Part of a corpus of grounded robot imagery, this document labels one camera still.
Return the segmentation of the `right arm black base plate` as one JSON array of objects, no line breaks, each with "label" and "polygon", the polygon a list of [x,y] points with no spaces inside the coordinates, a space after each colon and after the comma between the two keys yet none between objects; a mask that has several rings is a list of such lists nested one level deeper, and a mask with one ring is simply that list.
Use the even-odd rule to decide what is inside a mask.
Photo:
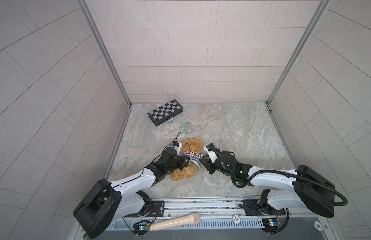
[{"label": "right arm black base plate", "polygon": [[285,209],[275,210],[268,204],[259,205],[258,200],[243,200],[239,207],[244,209],[246,216],[284,216]]}]

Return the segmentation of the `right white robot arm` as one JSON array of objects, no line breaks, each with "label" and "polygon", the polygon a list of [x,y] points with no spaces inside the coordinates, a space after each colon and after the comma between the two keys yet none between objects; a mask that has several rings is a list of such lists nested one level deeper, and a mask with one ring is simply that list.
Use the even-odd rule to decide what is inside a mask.
[{"label": "right white robot arm", "polygon": [[268,187],[258,201],[259,209],[266,213],[305,208],[322,217],[334,216],[336,188],[310,167],[300,165],[296,170],[267,170],[239,163],[234,153],[227,151],[211,151],[201,158],[201,163],[210,174],[219,171],[230,177],[237,188]]}]

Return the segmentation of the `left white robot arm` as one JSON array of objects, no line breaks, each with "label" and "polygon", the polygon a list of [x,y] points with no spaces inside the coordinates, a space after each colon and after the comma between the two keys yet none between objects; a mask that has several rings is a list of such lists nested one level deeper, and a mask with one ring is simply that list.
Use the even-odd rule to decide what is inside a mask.
[{"label": "left white robot arm", "polygon": [[174,170],[185,168],[190,161],[180,154],[178,147],[167,147],[158,160],[124,180],[97,181],[73,211],[85,237],[95,239],[111,222],[127,215],[147,214],[151,198],[143,190],[159,183]]}]

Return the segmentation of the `blue white striped sweater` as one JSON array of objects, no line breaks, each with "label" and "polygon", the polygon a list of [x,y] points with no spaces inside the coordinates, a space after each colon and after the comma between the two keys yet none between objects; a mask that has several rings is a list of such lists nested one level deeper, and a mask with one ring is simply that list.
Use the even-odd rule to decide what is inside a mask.
[{"label": "blue white striped sweater", "polygon": [[200,155],[199,153],[188,151],[184,152],[182,154],[182,157],[185,161],[185,163],[188,165],[189,163],[193,163],[198,168],[200,168],[201,158],[203,155]]}]

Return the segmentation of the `brown teddy bear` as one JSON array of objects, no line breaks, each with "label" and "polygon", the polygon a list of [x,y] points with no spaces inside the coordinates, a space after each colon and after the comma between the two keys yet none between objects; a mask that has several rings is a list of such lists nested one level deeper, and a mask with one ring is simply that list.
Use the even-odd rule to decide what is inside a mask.
[{"label": "brown teddy bear", "polygon": [[203,141],[199,138],[184,139],[181,147],[181,156],[187,164],[182,170],[176,169],[171,174],[173,181],[191,179],[200,169],[201,158],[203,156]]}]

